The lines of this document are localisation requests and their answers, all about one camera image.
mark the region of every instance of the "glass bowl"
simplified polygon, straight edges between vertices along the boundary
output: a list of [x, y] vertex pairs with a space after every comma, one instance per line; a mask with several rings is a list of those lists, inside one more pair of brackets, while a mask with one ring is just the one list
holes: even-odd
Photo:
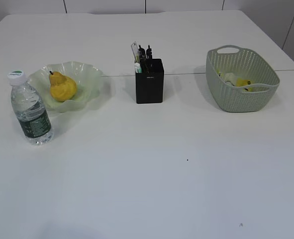
[[[58, 71], [72, 78], [77, 84], [77, 93], [65, 102], [56, 101], [50, 94], [49, 72]], [[102, 71], [93, 65], [70, 61], [61, 64], [47, 65], [29, 76], [29, 84], [42, 97], [49, 111], [66, 112], [82, 109], [97, 94], [101, 86]]]

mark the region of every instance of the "white bottle cap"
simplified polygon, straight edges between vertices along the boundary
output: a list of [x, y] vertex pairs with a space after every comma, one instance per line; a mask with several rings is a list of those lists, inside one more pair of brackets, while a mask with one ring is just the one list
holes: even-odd
[[27, 81], [27, 77], [23, 71], [12, 71], [7, 75], [11, 86], [19, 86]]

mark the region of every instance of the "basket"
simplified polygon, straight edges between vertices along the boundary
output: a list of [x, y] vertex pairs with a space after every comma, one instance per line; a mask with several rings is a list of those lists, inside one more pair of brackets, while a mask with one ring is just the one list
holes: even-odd
[[[223, 48], [238, 49], [236, 53], [218, 53]], [[252, 81], [251, 92], [247, 86], [236, 87], [225, 83], [219, 72], [234, 73]], [[254, 112], [262, 109], [277, 90], [280, 80], [271, 66], [255, 51], [227, 45], [207, 53], [206, 80], [216, 103], [227, 112]]]

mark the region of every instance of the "bottle label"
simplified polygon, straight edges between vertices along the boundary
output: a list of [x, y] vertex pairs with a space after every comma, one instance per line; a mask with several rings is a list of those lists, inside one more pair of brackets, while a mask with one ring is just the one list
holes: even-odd
[[20, 121], [22, 130], [26, 137], [37, 138], [43, 136], [51, 129], [51, 123], [49, 121], [46, 110], [36, 119], [31, 121]]

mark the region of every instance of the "water bottle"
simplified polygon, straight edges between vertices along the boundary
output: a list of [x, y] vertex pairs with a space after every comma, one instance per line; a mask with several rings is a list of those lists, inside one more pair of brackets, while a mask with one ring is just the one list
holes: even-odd
[[33, 145], [50, 141], [53, 128], [38, 92], [27, 83], [23, 71], [13, 71], [7, 77], [12, 86], [12, 108], [26, 139]]

